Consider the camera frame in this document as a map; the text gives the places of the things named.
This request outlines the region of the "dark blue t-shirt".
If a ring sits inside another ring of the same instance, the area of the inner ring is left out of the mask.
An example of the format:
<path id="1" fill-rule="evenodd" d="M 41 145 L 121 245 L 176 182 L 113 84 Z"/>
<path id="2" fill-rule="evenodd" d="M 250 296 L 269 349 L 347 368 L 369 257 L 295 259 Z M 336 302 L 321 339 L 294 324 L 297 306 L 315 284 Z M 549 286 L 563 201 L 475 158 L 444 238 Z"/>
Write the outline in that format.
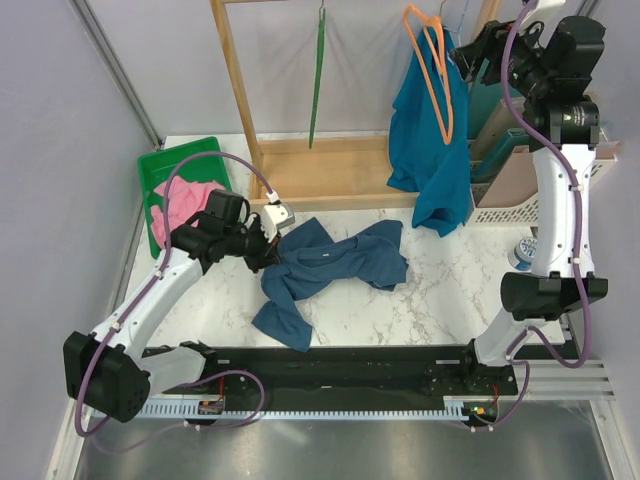
<path id="1" fill-rule="evenodd" d="M 392 291 L 407 279 L 408 262 L 400 253 L 403 224 L 381 220 L 354 236 L 335 241 L 312 218 L 279 242 L 280 261 L 264 269 L 261 288 L 267 302 L 252 325 L 282 345 L 306 352 L 312 327 L 296 303 L 336 280 L 355 278 L 370 287 Z"/>

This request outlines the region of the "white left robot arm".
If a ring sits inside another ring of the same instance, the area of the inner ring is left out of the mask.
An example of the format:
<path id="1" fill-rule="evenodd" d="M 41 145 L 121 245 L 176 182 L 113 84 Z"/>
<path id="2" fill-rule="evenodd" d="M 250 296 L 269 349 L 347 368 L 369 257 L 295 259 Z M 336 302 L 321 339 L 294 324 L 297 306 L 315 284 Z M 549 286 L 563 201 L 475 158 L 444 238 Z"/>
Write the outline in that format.
<path id="1" fill-rule="evenodd" d="M 67 338 L 68 395 L 79 407 L 125 423 L 156 394 L 183 384 L 198 393 L 215 389 L 220 371 L 206 360 L 206 346 L 186 342 L 147 356 L 149 340 L 177 301 L 225 257 L 243 259 L 252 272 L 275 264 L 280 231 L 294 221 L 278 198 L 253 213 L 243 196 L 212 191 L 204 209 L 171 232 L 143 284 L 91 333 Z"/>

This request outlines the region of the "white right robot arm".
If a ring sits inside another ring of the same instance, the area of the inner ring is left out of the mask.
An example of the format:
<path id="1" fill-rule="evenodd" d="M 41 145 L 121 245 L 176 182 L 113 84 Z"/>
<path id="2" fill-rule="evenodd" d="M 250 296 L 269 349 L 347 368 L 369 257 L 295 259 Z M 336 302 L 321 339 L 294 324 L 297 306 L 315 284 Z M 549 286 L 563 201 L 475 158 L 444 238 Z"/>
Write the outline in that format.
<path id="1" fill-rule="evenodd" d="M 518 112 L 509 94 L 505 104 L 529 134 L 538 188 L 537 251 L 528 273 L 508 273 L 501 281 L 502 308 L 471 346 L 475 359 L 458 368 L 467 392 L 483 392 L 494 381 L 492 367 L 515 361 L 532 335 L 550 342 L 543 326 L 581 311 L 584 343 L 576 361 L 555 348 L 551 355 L 578 368 L 591 346 L 592 303 L 608 293 L 608 282 L 595 274 L 589 242 L 589 187 L 600 135 L 600 113 L 587 95 L 591 74 L 604 51 L 605 28 L 582 16 L 562 19 L 546 46 L 538 39 L 540 20 L 492 20 L 452 58 L 464 81 L 500 84 L 525 99 Z"/>

